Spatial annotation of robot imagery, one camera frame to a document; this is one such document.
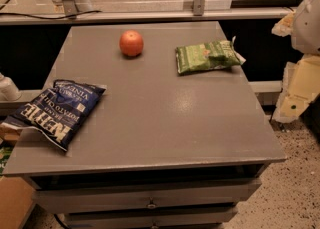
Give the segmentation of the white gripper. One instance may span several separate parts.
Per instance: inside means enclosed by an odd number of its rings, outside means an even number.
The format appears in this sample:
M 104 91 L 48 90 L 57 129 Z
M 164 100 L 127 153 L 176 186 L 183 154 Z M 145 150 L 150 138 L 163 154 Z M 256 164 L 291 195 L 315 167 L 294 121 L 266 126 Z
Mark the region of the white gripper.
M 297 63 L 284 69 L 282 92 L 272 119 L 291 123 L 307 110 L 320 95 L 320 0 L 303 0 L 296 12 L 278 21 L 271 33 L 291 35 L 292 47 L 304 54 Z

